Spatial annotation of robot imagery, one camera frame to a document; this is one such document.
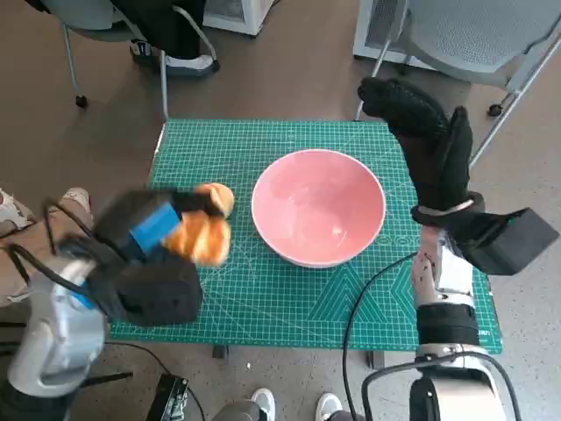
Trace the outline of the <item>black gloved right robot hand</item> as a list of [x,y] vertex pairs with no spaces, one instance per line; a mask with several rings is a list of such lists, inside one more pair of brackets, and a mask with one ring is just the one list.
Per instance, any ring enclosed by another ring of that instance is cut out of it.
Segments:
[[363,112],[386,122],[398,140],[419,205],[447,211],[468,200],[472,129],[465,107],[447,115],[436,99],[397,79],[367,77],[358,95]]

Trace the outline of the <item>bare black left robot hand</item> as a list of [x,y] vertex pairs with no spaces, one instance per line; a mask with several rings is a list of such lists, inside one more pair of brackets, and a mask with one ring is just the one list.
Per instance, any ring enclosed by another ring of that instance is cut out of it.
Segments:
[[181,222],[182,213],[198,210],[210,217],[224,215],[209,192],[130,190],[106,207],[93,233],[125,260],[144,260],[162,248],[161,242]]

